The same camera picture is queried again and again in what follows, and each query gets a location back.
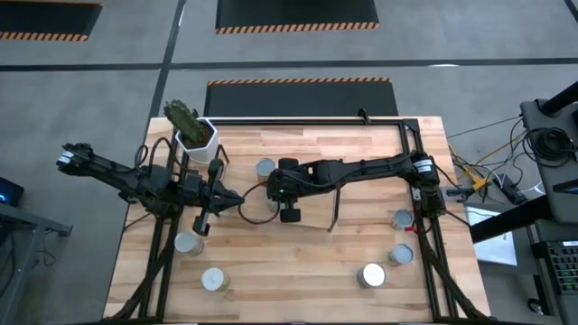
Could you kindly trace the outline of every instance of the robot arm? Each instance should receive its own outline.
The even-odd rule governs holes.
[[[267,197],[286,207],[281,210],[282,222],[299,222],[300,211],[294,208],[299,198],[329,193],[349,182],[387,177],[402,178],[419,191],[424,217],[435,218],[445,212],[434,158],[418,152],[355,163],[320,160],[300,165],[295,159],[284,158],[269,176]]]
[[[201,236],[209,234],[207,220],[210,213],[218,216],[222,210],[245,202],[219,181],[223,172],[220,159],[210,163],[207,181],[198,173],[189,173],[181,185],[162,166],[129,168],[94,154],[89,144],[65,144],[62,147],[65,151],[56,162],[59,171],[71,176],[94,177],[120,190],[118,196],[123,200],[138,199],[155,216],[180,215],[185,205],[201,207],[201,213],[193,224],[193,230]]]

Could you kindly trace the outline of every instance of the hazard stripe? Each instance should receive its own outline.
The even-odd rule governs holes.
[[[234,80],[211,80],[208,86],[254,84],[254,83],[320,83],[320,82],[390,82],[390,78],[299,78],[299,79],[234,79]]]
[[[378,29],[379,23],[294,23],[263,26],[236,26],[220,27],[215,29],[218,35],[232,33],[282,33],[282,32],[313,32],[313,31],[338,31],[338,30],[368,30]]]
[[[87,35],[44,32],[0,32],[0,40],[84,42]]]

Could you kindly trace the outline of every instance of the black mat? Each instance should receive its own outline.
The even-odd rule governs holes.
[[[216,80],[205,116],[398,116],[388,78]]]
[[[379,28],[373,0],[219,0],[217,33]]]
[[[102,4],[0,1],[0,39],[84,42]]]

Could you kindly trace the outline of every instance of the metal can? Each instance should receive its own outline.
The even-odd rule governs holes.
[[[387,260],[393,266],[408,265],[414,260],[414,251],[406,244],[399,244],[389,252]]]
[[[378,288],[386,281],[386,270],[375,263],[370,263],[358,270],[358,282],[364,288]]]
[[[269,158],[263,158],[256,164],[255,170],[259,182],[267,181],[269,174],[275,170],[275,162]]]
[[[412,226],[414,223],[414,216],[406,209],[399,209],[391,218],[391,227],[396,230],[404,230]]]
[[[202,253],[205,242],[190,231],[182,231],[174,238],[174,249],[177,252],[196,256]]]
[[[225,291],[231,283],[231,279],[227,272],[218,267],[211,267],[205,270],[200,281],[205,290],[212,292]]]

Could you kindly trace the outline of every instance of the concrete floor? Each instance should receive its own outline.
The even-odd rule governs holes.
[[[88,42],[0,41],[0,65],[161,63],[177,0],[104,3]],[[216,1],[189,0],[172,61],[578,57],[578,23],[562,0],[376,3],[382,23],[376,31],[218,36]],[[0,175],[26,188],[24,209],[74,225],[70,238],[47,241],[58,263],[33,271],[18,324],[66,324],[102,315],[127,206],[109,187],[65,176],[54,164],[67,142],[87,142],[99,154],[131,163],[158,75],[158,70],[0,72],[0,135],[10,139],[0,144]],[[212,79],[390,77],[401,116],[441,116],[446,134],[453,135],[516,116],[521,101],[548,98],[577,75],[578,65],[182,70],[169,73],[163,101],[180,98],[202,112]],[[451,143],[474,160],[505,143],[512,125]],[[529,160],[519,165],[525,170],[521,188],[539,181]],[[517,177],[516,171],[508,173]],[[526,309],[526,299],[535,295],[531,278],[483,270],[493,316],[558,323]]]

